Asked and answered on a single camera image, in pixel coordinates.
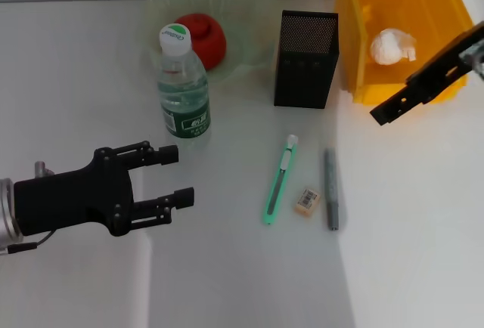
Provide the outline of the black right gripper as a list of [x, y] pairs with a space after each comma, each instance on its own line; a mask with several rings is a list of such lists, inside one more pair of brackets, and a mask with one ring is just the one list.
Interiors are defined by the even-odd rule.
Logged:
[[427, 104], [471, 71], [483, 79], [483, 22], [461, 33], [411, 75], [406, 85], [370, 111], [379, 125]]

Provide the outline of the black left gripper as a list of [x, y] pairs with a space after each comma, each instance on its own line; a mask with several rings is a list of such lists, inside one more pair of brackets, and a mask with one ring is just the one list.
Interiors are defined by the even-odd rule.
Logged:
[[194, 205], [194, 188], [133, 205], [132, 183], [126, 168], [168, 165], [179, 161], [178, 147], [158, 149], [142, 141], [95, 151], [92, 161], [76, 171], [18, 181], [14, 211], [25, 236], [95, 222], [120, 237], [131, 229], [172, 223], [172, 209]]

